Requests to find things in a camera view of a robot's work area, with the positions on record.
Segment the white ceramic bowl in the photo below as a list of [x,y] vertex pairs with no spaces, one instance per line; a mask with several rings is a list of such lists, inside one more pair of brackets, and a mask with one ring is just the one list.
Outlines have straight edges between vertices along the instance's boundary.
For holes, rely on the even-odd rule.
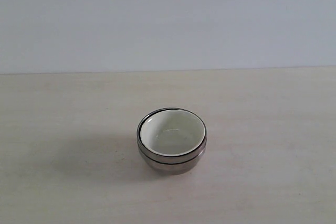
[[139,140],[147,151],[160,156],[182,156],[205,140],[206,126],[199,116],[182,109],[150,114],[140,124]]

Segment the patterned stainless steel bowl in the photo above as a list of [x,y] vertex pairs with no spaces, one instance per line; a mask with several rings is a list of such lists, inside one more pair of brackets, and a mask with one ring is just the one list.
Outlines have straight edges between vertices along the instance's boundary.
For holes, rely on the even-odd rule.
[[175,165],[189,162],[206,148],[207,128],[195,113],[181,108],[161,108],[139,123],[137,143],[150,160]]

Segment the plain stainless steel bowl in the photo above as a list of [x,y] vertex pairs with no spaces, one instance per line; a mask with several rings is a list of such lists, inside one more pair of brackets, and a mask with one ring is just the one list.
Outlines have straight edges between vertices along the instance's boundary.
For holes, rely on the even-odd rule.
[[140,149],[138,149],[138,151],[140,153],[140,156],[145,161],[145,163],[156,172],[166,175],[179,175],[190,171],[197,165],[197,163],[200,161],[200,159],[206,152],[206,147],[204,147],[196,157],[187,160],[185,162],[175,164],[160,163],[146,156]]

